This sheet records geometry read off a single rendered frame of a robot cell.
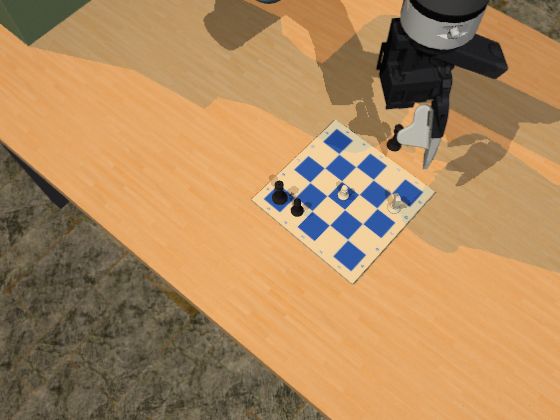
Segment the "blue and cream chessboard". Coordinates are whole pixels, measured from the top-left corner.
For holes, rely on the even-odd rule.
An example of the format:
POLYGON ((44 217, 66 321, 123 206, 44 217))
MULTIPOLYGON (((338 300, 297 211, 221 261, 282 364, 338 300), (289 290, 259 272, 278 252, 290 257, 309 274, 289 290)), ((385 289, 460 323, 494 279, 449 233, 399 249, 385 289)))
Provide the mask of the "blue and cream chessboard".
POLYGON ((353 285, 434 193, 335 120, 252 202, 353 285), (278 180, 287 194, 282 205, 272 200, 278 180), (343 185, 347 200, 338 198, 343 185), (387 209, 394 193, 397 214, 387 209), (296 198, 299 217, 291 214, 296 198))

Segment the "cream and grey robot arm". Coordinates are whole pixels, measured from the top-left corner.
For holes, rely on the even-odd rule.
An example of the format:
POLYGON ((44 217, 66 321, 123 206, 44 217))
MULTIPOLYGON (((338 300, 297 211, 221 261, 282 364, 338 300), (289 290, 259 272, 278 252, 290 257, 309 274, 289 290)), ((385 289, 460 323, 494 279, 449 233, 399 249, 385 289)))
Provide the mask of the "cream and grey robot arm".
POLYGON ((436 59, 497 79, 508 70, 501 46, 475 34, 488 2, 403 0, 400 21, 404 31, 419 44, 435 49, 460 46, 452 53, 436 55, 436 59))

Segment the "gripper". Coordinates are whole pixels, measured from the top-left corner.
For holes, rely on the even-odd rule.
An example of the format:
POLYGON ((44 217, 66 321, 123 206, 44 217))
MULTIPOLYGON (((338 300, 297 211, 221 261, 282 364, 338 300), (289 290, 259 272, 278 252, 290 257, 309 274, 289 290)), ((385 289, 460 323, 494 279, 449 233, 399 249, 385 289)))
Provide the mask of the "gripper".
POLYGON ((451 70, 455 67, 435 56, 454 52, 459 47, 428 48, 403 35, 407 34, 400 18, 392 18, 387 42, 381 44, 376 70, 380 70, 386 110, 413 108, 415 103, 434 99, 431 107, 418 106, 412 123, 397 134, 399 144, 425 148, 423 169, 428 169, 444 136, 453 81, 451 70))

